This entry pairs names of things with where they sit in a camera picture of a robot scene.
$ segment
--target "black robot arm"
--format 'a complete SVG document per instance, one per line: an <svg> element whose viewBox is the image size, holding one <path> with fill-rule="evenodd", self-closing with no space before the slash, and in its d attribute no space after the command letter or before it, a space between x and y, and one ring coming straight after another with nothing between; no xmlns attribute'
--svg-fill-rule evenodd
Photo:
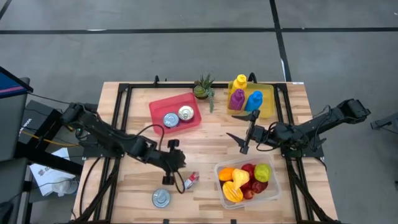
<svg viewBox="0 0 398 224"><path fill-rule="evenodd" d="M350 99L330 108L328 113L321 114L306 123L289 125L275 122L269 126L268 130L256 125L259 114L260 111L255 110L247 116L233 116L243 121L250 121L245 140L227 133L238 143L241 147L240 152L243 154L248 153L250 140L271 147L280 147L283 144L294 150L300 150L303 147L316 149L325 141L325 139L316 141L319 134L342 123L360 123L366 119L370 111L359 100Z"/></svg>
<svg viewBox="0 0 398 224"><path fill-rule="evenodd" d="M107 150L120 154L125 152L140 162L162 168L167 174L163 184L174 184L170 173L185 167L183 152L175 148L178 147L178 140L169 142L170 152L159 151L155 141L141 135L126 134L105 123L96 109L96 105L70 103L61 119L66 125L88 131Z"/></svg>

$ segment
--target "yellow bottle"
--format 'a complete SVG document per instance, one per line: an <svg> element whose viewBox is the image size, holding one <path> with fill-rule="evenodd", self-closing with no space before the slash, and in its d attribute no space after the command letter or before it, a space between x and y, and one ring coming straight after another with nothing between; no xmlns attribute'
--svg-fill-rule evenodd
<svg viewBox="0 0 398 224"><path fill-rule="evenodd" d="M231 94L235 92L237 89L242 89L243 91L246 90L246 87L248 86L248 83L246 81L246 76L243 74L240 74L236 77L232 84L232 90Z"/></svg>

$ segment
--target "gray floor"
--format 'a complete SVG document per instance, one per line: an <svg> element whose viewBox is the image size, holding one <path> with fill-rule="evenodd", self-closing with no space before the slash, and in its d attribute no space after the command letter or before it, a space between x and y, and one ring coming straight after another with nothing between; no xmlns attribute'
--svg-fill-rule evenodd
<svg viewBox="0 0 398 224"><path fill-rule="evenodd" d="M393 0L277 0L277 7L282 27L398 27ZM0 30L273 27L270 8L259 0L12 0ZM289 33L284 42L292 79L305 82L314 113L348 98L372 112L322 135L339 219L395 223L398 139L369 123L398 111L398 33ZM255 72L262 81L284 80L273 33L0 35L0 52L0 65L30 77L35 93L65 101L97 103L104 81L155 75L232 80ZM73 201L35 203L32 223L67 221Z"/></svg>

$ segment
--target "plastic bin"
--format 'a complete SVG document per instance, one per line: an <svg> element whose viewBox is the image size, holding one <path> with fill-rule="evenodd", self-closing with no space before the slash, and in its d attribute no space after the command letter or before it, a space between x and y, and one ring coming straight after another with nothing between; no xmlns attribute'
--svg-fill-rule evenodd
<svg viewBox="0 0 398 224"><path fill-rule="evenodd" d="M234 115L247 115L251 112L244 111L244 107L246 106L246 103L248 102L249 96L254 93L254 91L261 91L262 93L262 104L259 108L260 110L260 118L270 118L275 114L275 98L274 98L274 87L272 85L267 85L267 84L257 84L257 83L248 83L248 86L246 87L244 91L244 103L242 106L242 110L237 111L237 110L230 110L228 109L228 104L231 99L232 95L232 83L228 83L228 102L227 102L227 113L228 114L234 114Z"/></svg>
<svg viewBox="0 0 398 224"><path fill-rule="evenodd" d="M234 167L234 168L242 168L243 165L245 164L268 164L271 167L272 174L271 177L268 181L268 187L261 193L259 194L254 194L254 197L250 200L243 199L241 202L230 202L223 193L223 189L221 187L220 182L218 181L218 172L225 168L225 167ZM259 202L267 201L267 200L277 200L281 194L282 194L282 189L280 187L280 184L276 178L276 173L275 173L275 168L274 165L272 164L271 158L268 155L256 155L254 156L244 156L242 159L235 159L232 161L226 161L226 162L220 162L215 166L215 175L216 175L216 180L217 180L217 189L218 189L218 195L220 196L221 204L224 206L226 209L234 209L234 208L240 208L248 205L254 205Z"/></svg>
<svg viewBox="0 0 398 224"><path fill-rule="evenodd" d="M190 106L193 109L193 118L190 121L180 121L174 128L168 128L163 123L163 117L168 113L178 114L178 110L182 106ZM159 124L164 128L164 133L173 133L187 128L198 126L201 122L200 111L198 108L195 95L193 93L185 93L178 96L169 97L149 103L150 116L153 124ZM162 134L160 127L154 126L157 134Z"/></svg>

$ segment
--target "wooden tabletop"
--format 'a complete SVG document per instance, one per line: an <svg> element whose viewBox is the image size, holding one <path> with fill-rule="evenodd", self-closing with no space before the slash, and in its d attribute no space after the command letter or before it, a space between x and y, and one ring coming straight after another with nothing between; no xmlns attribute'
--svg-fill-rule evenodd
<svg viewBox="0 0 398 224"><path fill-rule="evenodd" d="M118 82L104 83L99 100L98 112L108 123L111 123L112 120L118 85ZM304 85L302 83L287 83L287 86L295 124L308 121L312 118L312 114ZM188 88L134 88L126 132L135 134L152 124L148 106L151 101L188 92L192 92L192 90ZM214 167L219 162L245 157L239 153L238 145L226 133L231 132L244 137L249 123L239 121L226 114L227 89L215 89L215 93L213 113L209 112L208 101L197 100L202 117L201 125L186 131L167 134L162 144L162 150L165 151L168 150L167 141L169 139L179 139L179 149L184 152L187 163L186 168L180 169L180 172L186 179L193 171L199 171L200 181L180 195L175 186L162 185L162 176L164 175L162 169L150 164L141 164L126 156L122 158L119 170L112 223L162 223L165 218L169 219L171 223L230 223L231 219L237 219L238 223L295 223L285 159L280 155L279 149L271 152L256 151L254 142L251 143L248 154L267 153L271 155L277 179L282 187L281 198L234 210L224 209L221 205ZM282 93L280 96L286 122ZM118 127L122 120L123 105L124 103L121 106ZM277 121L276 114L272 118L260 119L257 124L268 127L273 121ZM160 137L153 129L148 129L143 135L156 141ZM85 162L81 181L86 178L88 169L94 160L88 159ZM90 175L83 197L83 210L98 192L103 160L101 159L97 163ZM303 163L310 193L327 215L337 219L325 168L314 158L304 158ZM170 205L163 209L156 208L151 200L154 190L160 187L169 189L172 195ZM82 184L79 186L73 208L76 214L79 209L81 188ZM302 216L306 218L303 197L301 193L298 195ZM106 213L107 203L106 195L101 211L102 218Z"/></svg>

